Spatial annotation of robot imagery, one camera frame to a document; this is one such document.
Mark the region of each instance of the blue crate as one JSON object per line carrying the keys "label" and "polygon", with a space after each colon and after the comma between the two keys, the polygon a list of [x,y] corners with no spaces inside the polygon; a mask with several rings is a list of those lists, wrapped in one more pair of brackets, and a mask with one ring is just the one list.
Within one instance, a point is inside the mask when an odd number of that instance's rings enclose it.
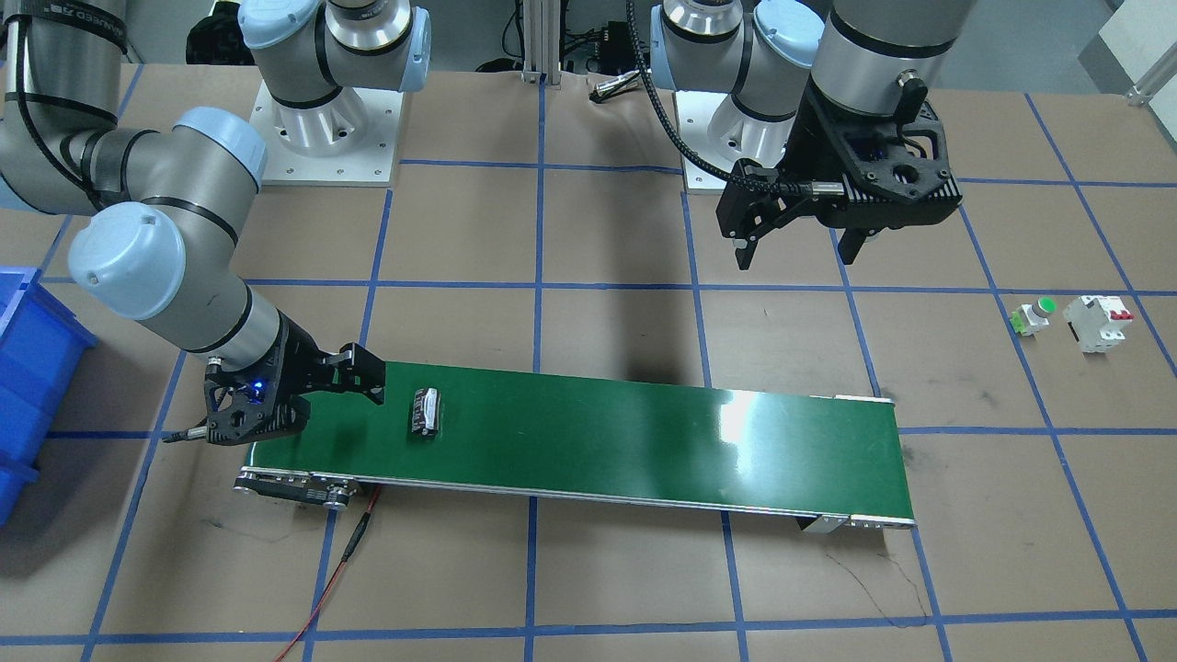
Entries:
{"label": "blue crate", "polygon": [[0,266],[0,527],[32,468],[81,352],[98,342],[38,284],[38,270]]}

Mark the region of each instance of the robotic arm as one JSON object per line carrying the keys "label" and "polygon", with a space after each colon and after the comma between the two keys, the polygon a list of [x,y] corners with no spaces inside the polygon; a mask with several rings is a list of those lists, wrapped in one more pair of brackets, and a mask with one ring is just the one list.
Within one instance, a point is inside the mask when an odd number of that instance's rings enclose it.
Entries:
{"label": "robotic arm", "polygon": [[[355,5],[333,2],[343,18],[332,25],[343,26],[339,29],[357,41],[337,41],[333,27],[333,46],[318,46],[328,53],[360,51],[357,57],[367,58],[364,61],[379,72],[364,81],[424,84],[427,14],[413,32],[417,38],[404,38],[410,28],[403,25],[404,35],[391,28],[371,31],[384,35],[373,41],[363,37],[365,21],[387,18],[380,11],[385,7],[395,7],[400,15],[407,5]],[[311,391],[358,392],[381,404],[380,359],[355,344],[334,355],[321,351],[228,269],[261,186],[261,137],[217,108],[185,113],[169,134],[117,127],[119,58],[126,49],[122,11],[122,0],[7,0],[0,205],[93,214],[69,249],[74,280],[115,313],[207,359],[207,419],[189,437],[232,445],[298,432],[310,417],[300,396]],[[320,8],[319,15],[325,14]],[[423,42],[425,55],[414,61],[408,45],[420,55]],[[346,64],[320,68],[317,44],[308,44],[317,72],[328,79],[335,75],[331,71],[352,72]],[[259,54],[277,66],[267,49]],[[335,61],[328,57],[328,64]],[[403,74],[393,71],[398,62]],[[338,75],[361,80],[354,72]],[[292,86],[310,85],[301,74],[288,78]],[[333,85],[338,98],[343,90]]]}
{"label": "robotic arm", "polygon": [[[723,75],[686,88],[730,91],[736,108],[762,124],[790,119],[783,112],[786,101],[796,108],[774,167],[762,167],[771,160],[742,158],[725,178],[717,216],[742,270],[766,233],[800,216],[844,230],[838,252],[851,264],[879,231],[933,225],[956,210],[960,188],[949,166],[944,127],[926,95],[973,2],[834,0],[820,46],[807,61],[816,16],[796,0],[762,0],[750,14],[739,0],[667,0],[656,8],[654,80],[684,88],[699,79],[691,62],[710,52]],[[724,62],[736,60],[737,44],[744,46],[729,88],[724,77],[731,66]],[[758,64],[757,53],[766,47],[792,68]],[[798,77],[809,67],[807,79]],[[759,154],[773,155],[774,148],[770,144]],[[829,184],[813,185],[819,181]]]}

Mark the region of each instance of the gray floor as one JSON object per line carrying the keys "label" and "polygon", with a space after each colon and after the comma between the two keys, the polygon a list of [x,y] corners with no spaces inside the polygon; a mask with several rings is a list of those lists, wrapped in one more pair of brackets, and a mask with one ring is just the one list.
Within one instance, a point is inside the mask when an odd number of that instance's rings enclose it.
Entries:
{"label": "gray floor", "polygon": [[[503,57],[500,37],[512,0],[418,0],[433,16],[438,71],[473,71]],[[135,52],[146,62],[184,62],[188,28],[211,0],[128,0]],[[949,55],[939,87],[1016,92],[1096,93],[1078,54],[1111,16],[1105,0],[978,0]],[[640,12],[644,26],[647,12]],[[583,32],[624,20],[623,0],[572,0],[568,28]],[[514,31],[507,45],[516,48]]]}

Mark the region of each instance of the small white electrical component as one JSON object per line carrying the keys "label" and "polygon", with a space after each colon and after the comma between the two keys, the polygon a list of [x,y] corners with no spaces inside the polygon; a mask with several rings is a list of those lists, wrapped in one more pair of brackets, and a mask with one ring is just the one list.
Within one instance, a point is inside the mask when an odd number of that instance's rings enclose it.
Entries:
{"label": "small white electrical component", "polygon": [[1019,336],[1033,336],[1038,331],[1050,326],[1050,317],[1058,306],[1055,299],[1040,297],[1032,304],[1022,304],[1010,311],[1010,326]]}
{"label": "small white electrical component", "polygon": [[1063,309],[1075,339],[1084,353],[1105,352],[1124,342],[1123,329],[1132,313],[1119,297],[1083,296]]}

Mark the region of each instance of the light blue joint cap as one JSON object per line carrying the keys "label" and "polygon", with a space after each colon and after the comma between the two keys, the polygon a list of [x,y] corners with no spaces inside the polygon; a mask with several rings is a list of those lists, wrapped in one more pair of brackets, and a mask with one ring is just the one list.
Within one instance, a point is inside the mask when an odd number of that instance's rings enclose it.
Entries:
{"label": "light blue joint cap", "polygon": [[8,181],[0,177],[0,207],[6,210],[16,210],[21,212],[38,212],[35,208],[28,206],[28,203],[20,199],[20,196],[8,186]]}
{"label": "light blue joint cap", "polygon": [[268,48],[294,34],[319,9],[319,0],[242,0],[237,13],[245,45]]}
{"label": "light blue joint cap", "polygon": [[400,79],[400,92],[425,90],[430,75],[430,53],[433,48],[433,28],[430,13],[424,7],[413,7],[413,34],[408,40],[408,61]]}
{"label": "light blue joint cap", "polygon": [[69,276],[115,313],[155,317],[184,280],[185,249],[175,223],[142,203],[119,203],[91,219],[69,246]]}
{"label": "light blue joint cap", "polygon": [[261,188],[261,173],[266,172],[266,141],[250,123],[221,108],[201,106],[180,115],[175,126],[199,131],[213,140],[250,171]]}
{"label": "light blue joint cap", "polygon": [[822,31],[820,16],[797,0],[764,0],[756,6],[756,27],[782,58],[812,68]]}
{"label": "light blue joint cap", "polygon": [[666,54],[666,37],[663,33],[661,5],[650,9],[650,71],[654,86],[663,90],[678,90],[674,77],[670,72],[670,57]]}

